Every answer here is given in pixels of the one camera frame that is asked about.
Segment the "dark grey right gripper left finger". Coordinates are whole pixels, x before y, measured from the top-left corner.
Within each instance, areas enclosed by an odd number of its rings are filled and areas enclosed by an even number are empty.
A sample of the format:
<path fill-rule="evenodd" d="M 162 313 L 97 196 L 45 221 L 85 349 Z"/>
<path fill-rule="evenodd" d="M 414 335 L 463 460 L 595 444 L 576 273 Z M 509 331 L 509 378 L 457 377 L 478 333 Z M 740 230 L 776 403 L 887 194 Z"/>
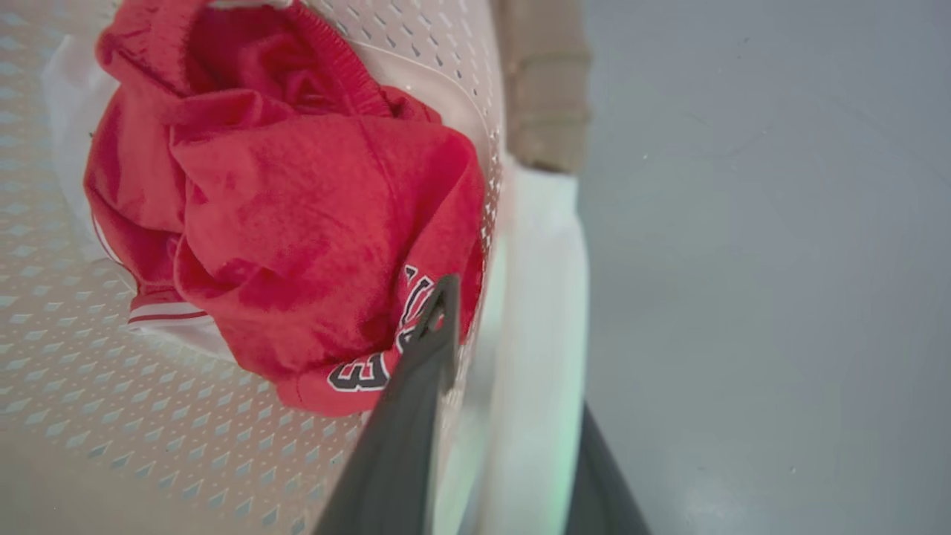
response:
<path fill-rule="evenodd" d="M 431 534 L 443 397 L 458 366 L 459 281 L 435 285 L 316 534 Z"/>

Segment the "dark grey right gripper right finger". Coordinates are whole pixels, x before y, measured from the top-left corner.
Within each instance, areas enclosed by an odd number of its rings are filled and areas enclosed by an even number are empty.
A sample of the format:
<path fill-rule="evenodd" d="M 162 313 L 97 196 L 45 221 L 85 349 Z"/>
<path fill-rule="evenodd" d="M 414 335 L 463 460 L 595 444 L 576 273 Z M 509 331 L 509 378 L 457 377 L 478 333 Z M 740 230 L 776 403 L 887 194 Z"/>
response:
<path fill-rule="evenodd" d="M 565 533 L 651 533 L 590 406 L 583 410 L 580 449 Z"/>

